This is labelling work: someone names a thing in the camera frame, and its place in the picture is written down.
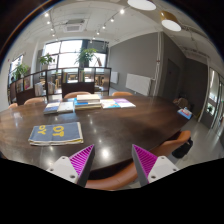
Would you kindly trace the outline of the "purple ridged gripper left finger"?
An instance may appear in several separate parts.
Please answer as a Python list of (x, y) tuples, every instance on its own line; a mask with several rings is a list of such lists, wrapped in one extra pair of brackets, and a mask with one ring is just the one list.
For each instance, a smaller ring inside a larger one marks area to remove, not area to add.
[(95, 146), (90, 145), (70, 157), (61, 156), (47, 171), (84, 187), (89, 177), (94, 156)]

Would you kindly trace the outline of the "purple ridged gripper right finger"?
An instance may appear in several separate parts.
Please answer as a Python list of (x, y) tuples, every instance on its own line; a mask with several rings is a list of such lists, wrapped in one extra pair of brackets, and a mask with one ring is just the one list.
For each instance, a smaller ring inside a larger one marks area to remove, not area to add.
[(141, 186), (178, 171), (178, 168), (166, 156), (157, 157), (137, 145), (132, 145), (132, 158)]

